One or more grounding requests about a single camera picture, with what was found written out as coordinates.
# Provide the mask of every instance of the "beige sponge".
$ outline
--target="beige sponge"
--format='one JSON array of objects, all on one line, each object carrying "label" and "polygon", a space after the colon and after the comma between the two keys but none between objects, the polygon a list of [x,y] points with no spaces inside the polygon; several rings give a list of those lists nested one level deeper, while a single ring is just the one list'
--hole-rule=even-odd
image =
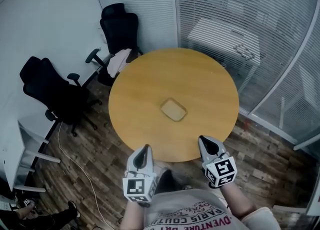
[{"label": "beige sponge", "polygon": [[160,107],[161,111],[171,120],[179,122],[188,113],[187,109],[173,98],[166,99]]}]

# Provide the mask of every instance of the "white t-shirt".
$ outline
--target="white t-shirt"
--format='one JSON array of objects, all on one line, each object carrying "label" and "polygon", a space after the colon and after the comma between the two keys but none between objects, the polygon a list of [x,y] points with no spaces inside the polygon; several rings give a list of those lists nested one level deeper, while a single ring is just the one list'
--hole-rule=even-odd
[{"label": "white t-shirt", "polygon": [[144,230],[279,230],[267,207],[241,221],[212,193],[189,189],[156,194],[145,209]]}]

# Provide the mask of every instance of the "person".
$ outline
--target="person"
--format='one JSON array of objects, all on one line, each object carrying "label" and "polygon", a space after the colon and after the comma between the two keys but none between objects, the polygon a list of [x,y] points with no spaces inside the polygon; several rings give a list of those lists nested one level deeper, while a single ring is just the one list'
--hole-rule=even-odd
[{"label": "person", "polygon": [[76,205],[68,202],[68,209],[53,215],[24,219],[35,207],[33,200],[15,211],[0,210],[0,230],[60,230],[71,220],[80,217]]},{"label": "person", "polygon": [[128,202],[121,230],[279,230],[267,207],[257,209],[234,182],[220,187],[231,210],[211,192],[185,189],[167,170],[161,176],[150,207]]}]

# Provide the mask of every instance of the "round wooden table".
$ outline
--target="round wooden table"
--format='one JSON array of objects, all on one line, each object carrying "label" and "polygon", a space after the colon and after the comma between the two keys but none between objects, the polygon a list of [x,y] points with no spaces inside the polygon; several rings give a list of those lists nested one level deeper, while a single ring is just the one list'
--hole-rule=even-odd
[{"label": "round wooden table", "polygon": [[[161,111],[168,98],[186,108],[181,121]],[[228,72],[209,56],[185,48],[140,56],[119,74],[109,97],[110,119],[123,142],[133,150],[149,144],[153,158],[164,162],[199,158],[200,135],[225,141],[238,110]]]}]

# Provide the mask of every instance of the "black pants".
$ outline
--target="black pants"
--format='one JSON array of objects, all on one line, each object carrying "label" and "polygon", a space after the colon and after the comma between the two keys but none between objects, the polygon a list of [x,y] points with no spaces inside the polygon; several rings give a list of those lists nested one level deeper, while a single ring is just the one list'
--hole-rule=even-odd
[{"label": "black pants", "polygon": [[76,217],[77,211],[75,209],[66,209],[53,215],[20,220],[15,211],[0,210],[2,222],[12,230],[60,230]]},{"label": "black pants", "polygon": [[172,172],[170,169],[166,170],[160,180],[158,185],[156,186],[154,194],[160,194],[160,193],[168,193],[168,192],[174,192],[182,190],[182,186],[177,183],[172,176]]}]

